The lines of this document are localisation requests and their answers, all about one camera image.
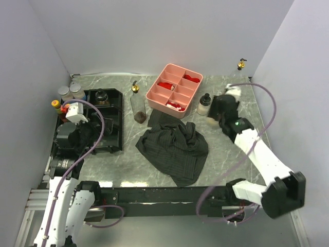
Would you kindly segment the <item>red yellow cap sauce bottle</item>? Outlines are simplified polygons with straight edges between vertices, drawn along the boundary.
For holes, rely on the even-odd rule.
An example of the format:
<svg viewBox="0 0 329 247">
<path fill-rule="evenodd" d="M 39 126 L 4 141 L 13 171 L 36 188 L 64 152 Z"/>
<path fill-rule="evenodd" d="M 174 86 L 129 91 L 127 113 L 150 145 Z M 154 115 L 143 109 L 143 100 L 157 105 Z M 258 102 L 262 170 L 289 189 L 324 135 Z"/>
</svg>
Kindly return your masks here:
<svg viewBox="0 0 329 247">
<path fill-rule="evenodd" d="M 66 114 L 62 111 L 62 108 L 61 108 L 61 104 L 58 100 L 53 100 L 51 102 L 51 105 L 52 107 L 54 108 L 54 110 L 56 111 L 59 119 L 63 122 L 68 122 L 68 120 L 66 119 Z"/>
</svg>

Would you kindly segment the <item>tall gold spout sauce bottle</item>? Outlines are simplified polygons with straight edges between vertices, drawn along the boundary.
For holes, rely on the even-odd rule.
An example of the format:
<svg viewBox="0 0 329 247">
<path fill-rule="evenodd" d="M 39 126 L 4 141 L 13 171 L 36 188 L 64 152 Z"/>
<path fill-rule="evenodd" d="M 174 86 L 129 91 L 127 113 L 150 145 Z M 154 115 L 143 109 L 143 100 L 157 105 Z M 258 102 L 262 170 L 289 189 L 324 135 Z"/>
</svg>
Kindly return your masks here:
<svg viewBox="0 0 329 247">
<path fill-rule="evenodd" d="M 237 79 L 242 78 L 242 70 L 245 67 L 245 62 L 247 59 L 241 58 L 238 64 L 236 65 L 236 69 L 230 74 L 230 78 Z"/>
</svg>

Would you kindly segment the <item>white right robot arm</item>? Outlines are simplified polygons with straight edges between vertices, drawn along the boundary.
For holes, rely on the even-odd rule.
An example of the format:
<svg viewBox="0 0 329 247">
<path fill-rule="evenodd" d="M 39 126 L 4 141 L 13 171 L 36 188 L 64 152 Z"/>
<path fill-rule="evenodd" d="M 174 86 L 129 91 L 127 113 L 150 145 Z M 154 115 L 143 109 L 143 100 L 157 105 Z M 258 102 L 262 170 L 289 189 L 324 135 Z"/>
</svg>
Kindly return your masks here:
<svg viewBox="0 0 329 247">
<path fill-rule="evenodd" d="M 284 165 L 263 142 L 257 129 L 246 118 L 239 117 L 239 101 L 229 94 L 215 96 L 210 116 L 218 120 L 222 132 L 239 147 L 255 165 L 265 185 L 236 179 L 226 184 L 225 199 L 231 205 L 241 200 L 260 205 L 272 219 L 305 203 L 306 178 Z"/>
</svg>

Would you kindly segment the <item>blue label spice jar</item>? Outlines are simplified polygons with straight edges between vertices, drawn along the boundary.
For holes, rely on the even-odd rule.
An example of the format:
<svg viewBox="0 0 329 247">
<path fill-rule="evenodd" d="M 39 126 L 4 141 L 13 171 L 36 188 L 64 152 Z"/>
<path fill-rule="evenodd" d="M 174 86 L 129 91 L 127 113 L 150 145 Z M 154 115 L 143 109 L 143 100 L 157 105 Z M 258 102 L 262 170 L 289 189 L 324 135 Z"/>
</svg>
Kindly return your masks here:
<svg viewBox="0 0 329 247">
<path fill-rule="evenodd" d="M 69 89 L 74 99 L 81 99 L 81 100 L 87 99 L 86 93 L 84 92 L 84 90 L 82 89 L 79 83 L 73 83 Z"/>
<path fill-rule="evenodd" d="M 74 99 L 73 94 L 71 93 L 69 87 L 67 87 L 67 86 L 61 86 L 58 89 L 58 94 L 60 95 L 61 99 L 64 102 Z"/>
</svg>

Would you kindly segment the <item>dark lid beige powder jar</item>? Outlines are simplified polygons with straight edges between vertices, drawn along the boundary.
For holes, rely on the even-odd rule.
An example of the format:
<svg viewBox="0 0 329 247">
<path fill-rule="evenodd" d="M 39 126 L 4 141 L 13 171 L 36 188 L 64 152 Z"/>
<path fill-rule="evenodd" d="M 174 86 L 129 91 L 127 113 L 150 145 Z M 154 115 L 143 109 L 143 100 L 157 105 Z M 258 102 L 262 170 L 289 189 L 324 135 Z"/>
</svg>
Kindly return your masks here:
<svg viewBox="0 0 329 247">
<path fill-rule="evenodd" d="M 212 117 L 207 117 L 207 118 L 206 118 L 206 123 L 207 123 L 209 126 L 213 127 L 213 128 L 219 128 L 219 122 L 218 122 L 218 120 L 215 120 L 215 119 L 212 118 Z"/>
</svg>

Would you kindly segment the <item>black cap brown powder bottle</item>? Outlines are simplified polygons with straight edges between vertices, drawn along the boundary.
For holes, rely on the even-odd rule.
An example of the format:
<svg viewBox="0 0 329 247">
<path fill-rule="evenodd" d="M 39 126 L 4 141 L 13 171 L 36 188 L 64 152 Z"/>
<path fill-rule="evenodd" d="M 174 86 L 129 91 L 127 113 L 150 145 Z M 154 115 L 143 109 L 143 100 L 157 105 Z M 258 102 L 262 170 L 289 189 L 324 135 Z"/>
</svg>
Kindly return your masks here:
<svg viewBox="0 0 329 247">
<path fill-rule="evenodd" d="M 95 94 L 97 105 L 109 105 L 107 93 L 103 89 L 98 89 Z"/>
</svg>

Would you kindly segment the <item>red label sauce bottle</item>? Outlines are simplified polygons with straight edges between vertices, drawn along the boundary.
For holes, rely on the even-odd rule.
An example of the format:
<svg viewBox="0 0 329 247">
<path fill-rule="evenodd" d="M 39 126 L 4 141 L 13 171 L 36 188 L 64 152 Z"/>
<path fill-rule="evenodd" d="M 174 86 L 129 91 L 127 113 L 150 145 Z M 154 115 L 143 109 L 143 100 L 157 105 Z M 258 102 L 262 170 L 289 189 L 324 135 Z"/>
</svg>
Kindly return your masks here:
<svg viewBox="0 0 329 247">
<path fill-rule="evenodd" d="M 64 113 L 64 114 L 67 113 L 68 109 L 69 109 L 69 105 L 68 105 L 68 104 L 65 105 L 65 106 L 61 106 L 61 111 L 62 111 L 62 113 Z"/>
</svg>

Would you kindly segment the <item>black cap white powder bottle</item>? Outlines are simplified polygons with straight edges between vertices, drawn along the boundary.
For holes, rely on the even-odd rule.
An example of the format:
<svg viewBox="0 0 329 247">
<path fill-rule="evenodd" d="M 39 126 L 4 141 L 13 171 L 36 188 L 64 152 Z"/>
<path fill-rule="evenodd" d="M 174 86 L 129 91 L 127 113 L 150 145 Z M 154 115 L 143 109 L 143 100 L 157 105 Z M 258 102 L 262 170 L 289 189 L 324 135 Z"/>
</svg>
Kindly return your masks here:
<svg viewBox="0 0 329 247">
<path fill-rule="evenodd" d="M 199 105 L 197 108 L 197 113 L 199 115 L 205 116 L 208 114 L 208 111 L 211 106 L 211 97 L 209 93 L 205 93 L 204 95 L 201 96 L 199 100 Z"/>
</svg>

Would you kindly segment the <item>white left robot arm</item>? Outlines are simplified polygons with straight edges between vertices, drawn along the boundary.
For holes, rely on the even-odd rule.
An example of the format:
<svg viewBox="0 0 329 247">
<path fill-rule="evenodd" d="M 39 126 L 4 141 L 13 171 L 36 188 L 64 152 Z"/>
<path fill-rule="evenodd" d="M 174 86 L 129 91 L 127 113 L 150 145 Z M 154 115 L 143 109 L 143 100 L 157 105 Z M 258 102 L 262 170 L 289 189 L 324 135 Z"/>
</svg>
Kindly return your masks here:
<svg viewBox="0 0 329 247">
<path fill-rule="evenodd" d="M 79 181 L 87 155 L 101 141 L 106 121 L 99 116 L 101 126 L 66 122 L 58 126 L 54 142 L 57 151 L 50 164 L 49 194 L 40 229 L 33 246 L 76 246 L 77 235 L 91 207 L 101 204 L 103 194 L 95 181 Z M 99 137 L 90 146 L 92 139 Z"/>
</svg>

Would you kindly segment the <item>tall gold spout oil bottle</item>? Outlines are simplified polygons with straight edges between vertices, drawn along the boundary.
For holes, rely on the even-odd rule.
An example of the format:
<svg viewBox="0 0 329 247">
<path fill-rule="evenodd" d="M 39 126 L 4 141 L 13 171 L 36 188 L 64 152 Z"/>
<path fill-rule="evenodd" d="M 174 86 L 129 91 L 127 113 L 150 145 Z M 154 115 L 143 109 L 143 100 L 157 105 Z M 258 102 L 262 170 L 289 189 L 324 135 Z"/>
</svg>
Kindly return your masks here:
<svg viewBox="0 0 329 247">
<path fill-rule="evenodd" d="M 137 81 L 133 82 L 131 90 L 133 94 L 130 97 L 130 103 L 132 107 L 134 120 L 139 124 L 142 124 L 146 121 L 147 115 L 145 111 L 144 97 L 139 92 L 140 88 L 139 85 L 137 84 Z"/>
</svg>

